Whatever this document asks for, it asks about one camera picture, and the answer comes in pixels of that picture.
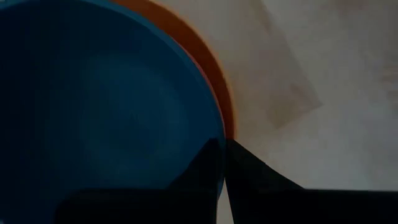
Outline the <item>dark blue bowl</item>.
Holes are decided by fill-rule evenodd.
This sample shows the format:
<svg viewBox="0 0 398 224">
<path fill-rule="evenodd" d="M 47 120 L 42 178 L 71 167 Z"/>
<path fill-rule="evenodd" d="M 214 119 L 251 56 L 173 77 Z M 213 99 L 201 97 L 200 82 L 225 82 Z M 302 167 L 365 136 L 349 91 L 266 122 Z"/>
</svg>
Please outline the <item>dark blue bowl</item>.
<svg viewBox="0 0 398 224">
<path fill-rule="evenodd" d="M 0 222 L 82 189 L 163 189 L 209 139 L 211 88 L 147 19 L 102 0 L 0 2 Z"/>
</svg>

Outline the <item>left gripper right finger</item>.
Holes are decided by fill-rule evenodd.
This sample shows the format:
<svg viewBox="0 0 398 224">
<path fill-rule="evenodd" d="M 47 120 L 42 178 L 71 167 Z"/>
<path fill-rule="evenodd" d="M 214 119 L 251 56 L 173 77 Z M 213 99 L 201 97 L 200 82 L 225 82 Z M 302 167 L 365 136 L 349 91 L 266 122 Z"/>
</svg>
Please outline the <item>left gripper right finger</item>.
<svg viewBox="0 0 398 224">
<path fill-rule="evenodd" d="M 306 189 L 232 139 L 225 181 L 234 224 L 398 224 L 398 191 Z"/>
</svg>

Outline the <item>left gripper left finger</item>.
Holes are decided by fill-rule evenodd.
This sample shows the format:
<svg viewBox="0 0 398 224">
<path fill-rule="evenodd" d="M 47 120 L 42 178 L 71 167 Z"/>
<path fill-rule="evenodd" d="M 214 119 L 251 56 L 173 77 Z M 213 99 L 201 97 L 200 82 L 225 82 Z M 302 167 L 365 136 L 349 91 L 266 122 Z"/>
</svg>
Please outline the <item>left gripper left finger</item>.
<svg viewBox="0 0 398 224">
<path fill-rule="evenodd" d="M 57 207 L 54 224 L 216 224 L 224 152 L 209 139 L 164 189 L 83 189 Z"/>
</svg>

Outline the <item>red bowl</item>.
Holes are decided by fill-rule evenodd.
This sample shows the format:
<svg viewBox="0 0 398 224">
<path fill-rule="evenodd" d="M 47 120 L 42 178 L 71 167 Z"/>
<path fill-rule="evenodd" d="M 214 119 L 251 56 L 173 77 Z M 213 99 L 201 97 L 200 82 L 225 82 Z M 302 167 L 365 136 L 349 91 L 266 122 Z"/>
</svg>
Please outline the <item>red bowl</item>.
<svg viewBox="0 0 398 224">
<path fill-rule="evenodd" d="M 225 136 L 234 139 L 237 130 L 231 87 L 221 64 L 198 32 L 176 13 L 152 0 L 112 1 L 150 20 L 190 54 L 203 70 L 203 75 L 217 100 L 223 119 Z"/>
</svg>

